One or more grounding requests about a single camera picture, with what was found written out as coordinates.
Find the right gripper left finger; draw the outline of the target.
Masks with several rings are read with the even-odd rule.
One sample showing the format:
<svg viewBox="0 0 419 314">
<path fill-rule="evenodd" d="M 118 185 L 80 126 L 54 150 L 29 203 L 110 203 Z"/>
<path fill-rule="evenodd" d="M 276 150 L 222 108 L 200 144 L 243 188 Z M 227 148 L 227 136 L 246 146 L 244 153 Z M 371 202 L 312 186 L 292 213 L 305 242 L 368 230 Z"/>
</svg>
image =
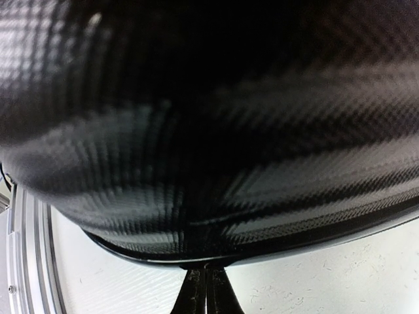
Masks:
<svg viewBox="0 0 419 314">
<path fill-rule="evenodd" d="M 206 312 L 205 270 L 188 270 L 172 309 L 172 314 L 204 314 Z"/>
</svg>

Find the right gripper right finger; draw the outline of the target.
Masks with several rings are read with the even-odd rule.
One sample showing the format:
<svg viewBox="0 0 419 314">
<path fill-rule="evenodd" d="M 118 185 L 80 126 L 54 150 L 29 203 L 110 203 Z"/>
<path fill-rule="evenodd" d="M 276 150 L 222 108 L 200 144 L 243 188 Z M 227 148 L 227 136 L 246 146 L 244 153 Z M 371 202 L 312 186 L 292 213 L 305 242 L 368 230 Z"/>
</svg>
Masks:
<svg viewBox="0 0 419 314">
<path fill-rule="evenodd" d="M 244 314 L 224 268 L 207 272 L 207 313 Z"/>
</svg>

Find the black ribbed hard-shell suitcase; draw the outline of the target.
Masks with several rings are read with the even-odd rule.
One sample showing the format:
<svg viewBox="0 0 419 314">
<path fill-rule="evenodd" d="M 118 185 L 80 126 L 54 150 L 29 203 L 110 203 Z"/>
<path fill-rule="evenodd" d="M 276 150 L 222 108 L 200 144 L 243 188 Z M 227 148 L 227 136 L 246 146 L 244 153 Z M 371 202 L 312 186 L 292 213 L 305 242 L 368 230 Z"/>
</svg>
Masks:
<svg viewBox="0 0 419 314">
<path fill-rule="evenodd" d="M 417 1 L 2 1 L 1 163 L 134 260 L 418 213 Z"/>
</svg>

